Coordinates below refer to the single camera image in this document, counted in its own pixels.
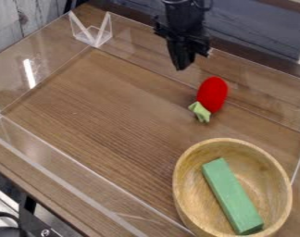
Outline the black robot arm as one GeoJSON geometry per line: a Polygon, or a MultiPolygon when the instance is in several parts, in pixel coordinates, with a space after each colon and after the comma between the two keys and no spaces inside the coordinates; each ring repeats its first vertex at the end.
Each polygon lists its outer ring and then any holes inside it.
{"type": "Polygon", "coordinates": [[[213,4],[205,0],[161,0],[164,15],[155,17],[155,34],[167,40],[171,59],[177,70],[195,62],[196,55],[209,56],[211,36],[207,31],[205,14],[213,4]]]}

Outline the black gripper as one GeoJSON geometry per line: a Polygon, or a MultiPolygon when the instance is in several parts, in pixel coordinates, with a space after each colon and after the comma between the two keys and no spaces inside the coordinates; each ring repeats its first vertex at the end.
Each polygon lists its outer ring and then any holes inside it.
{"type": "Polygon", "coordinates": [[[155,23],[156,35],[168,42],[171,58],[177,70],[183,70],[193,63],[196,54],[209,56],[211,36],[203,24],[183,31],[169,25],[165,17],[155,17],[155,23]]]}

